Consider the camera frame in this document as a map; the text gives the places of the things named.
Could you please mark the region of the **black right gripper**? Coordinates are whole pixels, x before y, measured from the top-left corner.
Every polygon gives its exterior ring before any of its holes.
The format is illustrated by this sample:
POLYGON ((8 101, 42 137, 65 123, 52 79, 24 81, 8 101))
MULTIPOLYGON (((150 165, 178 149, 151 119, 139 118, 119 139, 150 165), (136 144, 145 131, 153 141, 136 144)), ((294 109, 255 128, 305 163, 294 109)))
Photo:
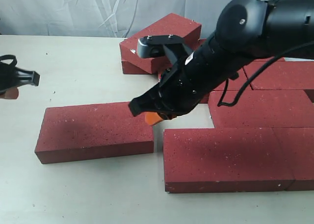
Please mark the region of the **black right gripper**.
POLYGON ((195 50, 173 64, 161 75, 159 83, 133 98, 129 109, 133 116, 144 113, 148 125, 185 115, 216 88, 216 52, 195 50))

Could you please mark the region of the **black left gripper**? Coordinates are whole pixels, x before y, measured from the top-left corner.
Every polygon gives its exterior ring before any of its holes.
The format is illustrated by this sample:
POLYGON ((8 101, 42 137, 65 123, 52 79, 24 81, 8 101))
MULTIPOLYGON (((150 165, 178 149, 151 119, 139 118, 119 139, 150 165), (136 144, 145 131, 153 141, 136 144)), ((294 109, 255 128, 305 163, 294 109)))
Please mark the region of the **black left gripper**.
POLYGON ((17 67, 14 55, 0 57, 0 99, 16 100, 19 96, 18 87, 24 85, 38 86, 40 75, 36 71, 28 71, 17 67))

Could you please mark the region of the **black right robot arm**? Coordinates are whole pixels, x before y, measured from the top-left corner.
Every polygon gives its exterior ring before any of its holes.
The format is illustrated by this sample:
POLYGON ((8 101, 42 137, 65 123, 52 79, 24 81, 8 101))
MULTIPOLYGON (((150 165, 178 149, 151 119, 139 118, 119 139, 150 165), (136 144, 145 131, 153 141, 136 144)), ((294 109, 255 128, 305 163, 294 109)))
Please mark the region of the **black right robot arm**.
POLYGON ((238 71, 266 59, 240 88, 232 107, 248 85, 282 57, 313 59, 314 0, 232 0, 222 10, 214 32, 196 49, 182 37, 144 36, 137 43, 140 58, 167 57, 171 68, 159 82, 129 102, 133 116, 152 113, 149 124, 191 112, 205 95, 238 77, 238 71))

